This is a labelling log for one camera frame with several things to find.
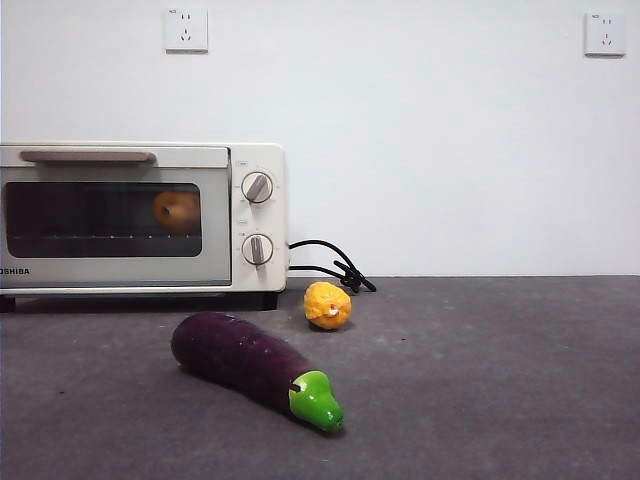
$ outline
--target electrical socket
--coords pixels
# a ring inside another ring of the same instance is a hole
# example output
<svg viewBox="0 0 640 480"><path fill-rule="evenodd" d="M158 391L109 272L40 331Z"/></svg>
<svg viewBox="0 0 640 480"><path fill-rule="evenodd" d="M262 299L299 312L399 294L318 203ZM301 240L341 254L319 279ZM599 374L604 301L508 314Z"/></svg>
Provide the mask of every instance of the electrical socket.
<svg viewBox="0 0 640 480"><path fill-rule="evenodd" d="M206 53L209 50L206 8L170 8L165 12L167 53Z"/></svg>
<svg viewBox="0 0 640 480"><path fill-rule="evenodd" d="M588 56L617 56L627 53L626 26L623 15L587 13L584 53Z"/></svg>

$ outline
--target brand logo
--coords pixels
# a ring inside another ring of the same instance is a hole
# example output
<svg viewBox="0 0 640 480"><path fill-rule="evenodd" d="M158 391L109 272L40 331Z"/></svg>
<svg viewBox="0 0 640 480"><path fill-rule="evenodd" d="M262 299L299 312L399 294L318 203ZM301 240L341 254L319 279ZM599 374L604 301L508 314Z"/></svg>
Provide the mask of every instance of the brand logo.
<svg viewBox="0 0 640 480"><path fill-rule="evenodd" d="M28 268L0 268L2 275L31 275Z"/></svg>

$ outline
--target green eggplant cap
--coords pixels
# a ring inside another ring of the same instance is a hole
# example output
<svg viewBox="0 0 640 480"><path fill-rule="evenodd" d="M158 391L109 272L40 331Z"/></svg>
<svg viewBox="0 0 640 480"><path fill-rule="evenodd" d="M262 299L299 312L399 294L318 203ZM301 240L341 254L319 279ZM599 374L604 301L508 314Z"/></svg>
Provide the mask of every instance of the green eggplant cap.
<svg viewBox="0 0 640 480"><path fill-rule="evenodd" d="M300 391L289 389L291 413L325 432L333 433L342 428L342 409L333 398L331 382L324 372L312 370L303 373L292 383Z"/></svg>

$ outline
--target oven dial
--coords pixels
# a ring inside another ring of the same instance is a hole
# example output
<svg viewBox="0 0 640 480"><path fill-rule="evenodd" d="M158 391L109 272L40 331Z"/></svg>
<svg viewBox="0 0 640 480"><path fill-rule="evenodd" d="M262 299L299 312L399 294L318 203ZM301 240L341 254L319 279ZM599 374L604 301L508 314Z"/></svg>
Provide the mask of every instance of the oven dial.
<svg viewBox="0 0 640 480"><path fill-rule="evenodd" d="M266 173L252 172L242 181L242 193L251 203L266 202L273 193L273 182Z"/></svg>
<svg viewBox="0 0 640 480"><path fill-rule="evenodd" d="M242 244L242 255L252 265L263 265L271 260L273 244L265 235L251 235Z"/></svg>

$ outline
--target purple eggplant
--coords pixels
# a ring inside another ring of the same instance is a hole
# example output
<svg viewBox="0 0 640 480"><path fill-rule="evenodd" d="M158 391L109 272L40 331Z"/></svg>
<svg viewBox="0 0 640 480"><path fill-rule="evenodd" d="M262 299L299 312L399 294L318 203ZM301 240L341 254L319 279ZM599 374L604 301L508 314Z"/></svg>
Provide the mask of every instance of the purple eggplant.
<svg viewBox="0 0 640 480"><path fill-rule="evenodd" d="M232 315L201 312L173 332L171 350L192 373L284 414L335 432L343 414L327 375L292 348Z"/></svg>

